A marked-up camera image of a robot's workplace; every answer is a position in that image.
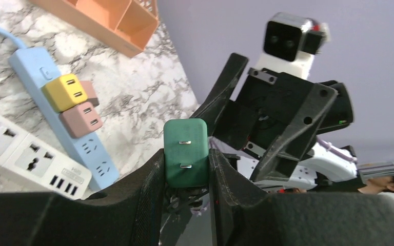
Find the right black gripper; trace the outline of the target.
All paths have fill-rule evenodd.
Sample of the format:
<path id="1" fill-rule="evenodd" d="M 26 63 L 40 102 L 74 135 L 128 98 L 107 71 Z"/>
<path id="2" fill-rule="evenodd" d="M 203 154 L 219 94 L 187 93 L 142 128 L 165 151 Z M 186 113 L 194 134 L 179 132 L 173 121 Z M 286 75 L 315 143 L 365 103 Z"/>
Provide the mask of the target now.
<path id="1" fill-rule="evenodd" d="M 247 63 L 232 53 L 192 116 L 206 122 L 209 136 L 258 159 L 252 181 L 287 181 L 311 157 L 317 135 L 353 122 L 349 94 L 335 80 L 312 83 Z"/>

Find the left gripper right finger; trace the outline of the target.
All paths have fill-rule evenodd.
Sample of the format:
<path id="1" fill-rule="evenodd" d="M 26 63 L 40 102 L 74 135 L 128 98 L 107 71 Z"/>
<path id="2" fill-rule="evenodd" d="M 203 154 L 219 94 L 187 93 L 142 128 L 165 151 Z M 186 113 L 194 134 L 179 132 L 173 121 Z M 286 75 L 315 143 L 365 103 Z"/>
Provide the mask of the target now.
<path id="1" fill-rule="evenodd" d="M 394 200 L 357 193 L 267 193 L 209 152 L 214 245 L 394 245 Z"/>

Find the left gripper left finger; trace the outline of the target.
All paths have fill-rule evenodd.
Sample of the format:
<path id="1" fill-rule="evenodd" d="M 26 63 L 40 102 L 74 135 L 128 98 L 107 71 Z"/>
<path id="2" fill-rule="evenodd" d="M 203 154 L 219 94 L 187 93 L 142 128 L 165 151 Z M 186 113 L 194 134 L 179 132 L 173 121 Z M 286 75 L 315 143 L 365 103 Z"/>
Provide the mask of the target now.
<path id="1" fill-rule="evenodd" d="M 0 245 L 158 245 L 164 152 L 89 199 L 0 193 Z"/>

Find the green charger plug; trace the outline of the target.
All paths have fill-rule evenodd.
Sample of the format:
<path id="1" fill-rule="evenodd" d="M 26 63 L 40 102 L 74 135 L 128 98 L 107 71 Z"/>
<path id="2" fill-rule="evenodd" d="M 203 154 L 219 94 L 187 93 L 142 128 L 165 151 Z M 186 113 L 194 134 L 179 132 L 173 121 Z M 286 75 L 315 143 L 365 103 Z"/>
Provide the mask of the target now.
<path id="1" fill-rule="evenodd" d="M 172 119 L 164 124 L 165 177 L 172 188 L 208 184 L 208 132 L 199 118 Z"/>

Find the pink charger plug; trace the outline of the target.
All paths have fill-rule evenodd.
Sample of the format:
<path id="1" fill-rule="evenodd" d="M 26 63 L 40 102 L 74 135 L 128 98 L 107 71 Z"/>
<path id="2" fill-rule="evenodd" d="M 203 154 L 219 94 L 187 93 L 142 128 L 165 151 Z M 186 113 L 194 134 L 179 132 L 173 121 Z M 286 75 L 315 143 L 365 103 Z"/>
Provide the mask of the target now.
<path id="1" fill-rule="evenodd" d="M 87 101 L 92 103 L 94 107 L 97 107 L 100 102 L 92 82 L 88 80 L 80 80 L 80 83 L 87 94 Z"/>
<path id="2" fill-rule="evenodd" d="M 62 112 L 59 118 L 72 138 L 81 138 L 103 126 L 101 117 L 89 101 Z"/>

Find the yellow charger plug front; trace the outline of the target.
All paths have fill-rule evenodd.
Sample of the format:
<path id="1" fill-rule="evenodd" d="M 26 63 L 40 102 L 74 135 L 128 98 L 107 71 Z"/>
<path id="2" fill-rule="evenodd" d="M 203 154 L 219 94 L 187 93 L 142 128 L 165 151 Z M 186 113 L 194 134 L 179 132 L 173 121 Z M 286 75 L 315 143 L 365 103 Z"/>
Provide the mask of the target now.
<path id="1" fill-rule="evenodd" d="M 88 99 L 81 82 L 74 74 L 65 74 L 41 88 L 55 112 L 64 112 Z"/>

